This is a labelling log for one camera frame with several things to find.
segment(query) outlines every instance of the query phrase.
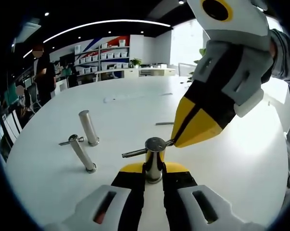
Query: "light strip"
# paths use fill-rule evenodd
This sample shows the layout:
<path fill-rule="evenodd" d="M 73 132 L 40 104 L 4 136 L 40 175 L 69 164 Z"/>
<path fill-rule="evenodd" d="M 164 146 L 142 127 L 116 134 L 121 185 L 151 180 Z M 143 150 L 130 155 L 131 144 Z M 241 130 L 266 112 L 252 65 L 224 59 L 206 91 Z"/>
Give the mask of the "light strip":
<path fill-rule="evenodd" d="M 30 50 L 29 52 L 27 52 L 27 53 L 23 56 L 23 58 L 25 58 L 26 56 L 28 56 L 32 51 L 33 51 L 33 50 Z"/>
<path fill-rule="evenodd" d="M 43 43 L 46 43 L 48 41 L 50 41 L 51 39 L 59 36 L 59 35 L 62 35 L 66 32 L 69 32 L 71 30 L 75 30 L 75 29 L 79 29 L 79 28 L 82 28 L 82 27 L 85 27 L 85 26 L 90 26 L 90 25 L 95 25 L 95 24 L 102 24 L 102 23 L 117 23 L 117 22 L 131 22 L 131 23 L 148 23 L 148 24 L 155 24 L 155 25 L 160 25 L 160 26 L 166 26 L 166 27 L 170 27 L 170 25 L 168 24 L 164 24 L 164 23 L 157 23 L 157 22 L 152 22 L 152 21 L 146 21 L 146 20 L 135 20 L 135 19 L 114 19 L 114 20 L 105 20 L 105 21 L 99 21 L 99 22 L 93 22 L 93 23 L 87 23 L 87 24 L 83 24 L 83 25 L 80 25 L 80 26 L 76 26 L 76 27 L 73 27 L 73 28 L 70 28 L 68 30 L 65 30 L 63 32 L 60 32 L 46 40 L 43 41 Z M 28 56 L 33 50 L 29 51 L 28 53 L 26 53 L 23 58 L 25 58 L 26 56 Z"/>

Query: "white round table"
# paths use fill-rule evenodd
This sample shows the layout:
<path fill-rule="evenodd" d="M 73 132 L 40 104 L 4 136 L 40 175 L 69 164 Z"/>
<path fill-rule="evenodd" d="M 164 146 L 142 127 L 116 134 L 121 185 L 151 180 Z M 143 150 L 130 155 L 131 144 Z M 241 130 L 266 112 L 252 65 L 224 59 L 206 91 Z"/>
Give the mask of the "white round table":
<path fill-rule="evenodd" d="M 114 79 L 67 89 L 50 100 L 26 125 L 14 144 L 6 173 L 14 191 L 39 225 L 60 222 L 76 204 L 102 184 L 111 184 L 120 168 L 144 161 L 122 153 L 144 148 L 146 139 L 170 138 L 184 77 Z M 72 134 L 85 136 L 78 113 L 88 109 L 100 137 L 96 147 L 83 143 L 97 171 L 88 174 L 70 145 Z M 244 221 L 269 225 L 286 191 L 287 148 L 272 106 L 260 102 L 244 118 L 235 117 L 217 137 L 186 147 L 169 147 L 165 160 L 186 166 L 232 204 Z M 146 185 L 139 230 L 169 230 L 162 182 Z"/>

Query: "gray sleeve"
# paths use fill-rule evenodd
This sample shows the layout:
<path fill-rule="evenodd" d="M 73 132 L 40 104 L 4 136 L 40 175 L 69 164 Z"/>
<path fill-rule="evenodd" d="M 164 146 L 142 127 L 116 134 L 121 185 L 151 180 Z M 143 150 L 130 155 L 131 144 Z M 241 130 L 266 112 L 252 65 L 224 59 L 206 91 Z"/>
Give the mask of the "gray sleeve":
<path fill-rule="evenodd" d="M 282 79 L 290 84 L 290 38 L 276 29 L 271 30 L 271 38 L 277 49 L 272 77 Z"/>

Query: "shelf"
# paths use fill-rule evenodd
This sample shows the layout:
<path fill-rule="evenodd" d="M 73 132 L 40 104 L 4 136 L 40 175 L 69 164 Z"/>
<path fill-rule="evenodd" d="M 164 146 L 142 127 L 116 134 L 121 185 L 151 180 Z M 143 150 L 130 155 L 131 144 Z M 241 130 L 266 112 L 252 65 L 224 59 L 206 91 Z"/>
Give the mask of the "shelf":
<path fill-rule="evenodd" d="M 99 61 L 91 61 L 91 62 L 87 62 L 87 63 L 83 63 L 83 64 L 78 64 L 78 65 L 74 65 L 74 66 L 81 66 L 81 65 L 86 65 L 86 64 L 91 64 L 91 63 L 98 63 Z"/>
<path fill-rule="evenodd" d="M 99 51 L 99 49 L 94 49 L 92 51 L 85 51 L 85 52 L 81 52 L 81 53 L 74 54 L 74 55 L 77 56 L 77 55 L 87 54 L 87 53 L 91 53 L 91 52 L 95 52 L 95 51 Z"/>
<path fill-rule="evenodd" d="M 87 73 L 87 74 L 81 74 L 81 75 L 77 75 L 76 77 L 79 77 L 79 76 L 87 76 L 87 75 L 94 75 L 95 72 L 90 72 L 90 73 Z"/>
<path fill-rule="evenodd" d="M 108 61 L 112 59 L 129 59 L 130 57 L 120 57 L 120 58 L 111 58 L 111 59 L 101 59 L 100 61 Z"/>
<path fill-rule="evenodd" d="M 130 48 L 130 47 L 108 47 L 108 48 L 101 48 L 101 50 L 112 50 L 112 49 L 122 49 L 122 48 Z"/>

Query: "potted plant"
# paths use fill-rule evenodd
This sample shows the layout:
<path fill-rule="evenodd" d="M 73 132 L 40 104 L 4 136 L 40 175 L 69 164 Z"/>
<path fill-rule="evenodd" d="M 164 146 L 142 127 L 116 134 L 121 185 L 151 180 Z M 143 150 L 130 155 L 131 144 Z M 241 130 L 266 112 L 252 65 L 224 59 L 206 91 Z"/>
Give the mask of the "potted plant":
<path fill-rule="evenodd" d="M 131 61 L 131 65 L 133 68 L 138 68 L 139 65 L 141 65 L 141 59 L 132 59 Z"/>
<path fill-rule="evenodd" d="M 203 48 L 203 49 L 199 49 L 199 53 L 202 55 L 202 57 L 206 54 L 206 48 Z M 189 77 L 188 78 L 188 83 L 192 82 L 192 77 Z"/>

